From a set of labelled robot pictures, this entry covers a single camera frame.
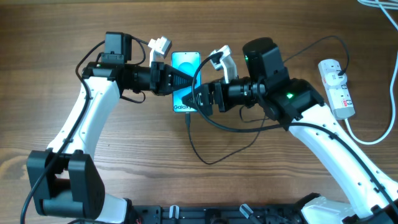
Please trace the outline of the blue Galaxy smartphone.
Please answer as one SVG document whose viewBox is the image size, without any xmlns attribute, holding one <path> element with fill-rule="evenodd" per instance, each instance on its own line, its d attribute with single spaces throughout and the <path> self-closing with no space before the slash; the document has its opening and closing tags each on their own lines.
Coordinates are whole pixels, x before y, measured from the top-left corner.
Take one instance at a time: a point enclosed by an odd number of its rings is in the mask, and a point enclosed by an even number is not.
<svg viewBox="0 0 398 224">
<path fill-rule="evenodd" d="M 201 64 L 201 55 L 199 52 L 173 52 L 171 64 L 173 68 L 180 70 L 191 77 L 194 76 L 198 66 Z M 188 83 L 188 87 L 177 90 L 173 93 L 173 111 L 175 113 L 196 112 L 195 109 L 182 103 L 182 98 L 192 92 L 192 82 Z"/>
</svg>

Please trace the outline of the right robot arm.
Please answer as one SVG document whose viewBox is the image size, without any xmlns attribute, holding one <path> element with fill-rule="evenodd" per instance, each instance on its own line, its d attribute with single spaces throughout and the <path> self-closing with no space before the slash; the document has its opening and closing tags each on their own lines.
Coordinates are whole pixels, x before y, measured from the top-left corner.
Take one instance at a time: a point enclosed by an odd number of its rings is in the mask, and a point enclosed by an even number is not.
<svg viewBox="0 0 398 224">
<path fill-rule="evenodd" d="M 236 105 L 259 105 L 264 114 L 303 142 L 343 189 L 348 203 L 310 194 L 299 201 L 305 223 L 396 223 L 397 182 L 384 174 L 345 133 L 309 82 L 290 78 L 278 46 L 268 37 L 244 45 L 249 76 L 239 78 L 227 47 L 208 61 L 224 79 L 192 86 L 183 104 L 209 119 L 213 105 L 221 112 Z"/>
</svg>

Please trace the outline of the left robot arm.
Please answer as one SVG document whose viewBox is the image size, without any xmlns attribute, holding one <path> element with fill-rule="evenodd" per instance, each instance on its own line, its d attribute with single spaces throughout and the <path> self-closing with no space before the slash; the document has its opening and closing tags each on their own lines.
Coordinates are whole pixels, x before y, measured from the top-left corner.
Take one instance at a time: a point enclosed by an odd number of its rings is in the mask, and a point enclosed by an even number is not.
<svg viewBox="0 0 398 224">
<path fill-rule="evenodd" d="M 122 32 L 107 32 L 103 51 L 93 62 L 81 60 L 75 72 L 81 82 L 78 99 L 65 124 L 46 150 L 27 159 L 31 190 L 26 203 L 39 215 L 72 218 L 80 223 L 140 223 L 132 202 L 105 192 L 93 162 L 105 122 L 123 99 L 123 91 L 165 96 L 191 85 L 193 79 L 163 63 L 172 43 L 166 37 L 138 40 L 150 48 L 144 61 L 132 63 L 132 43 Z"/>
</svg>

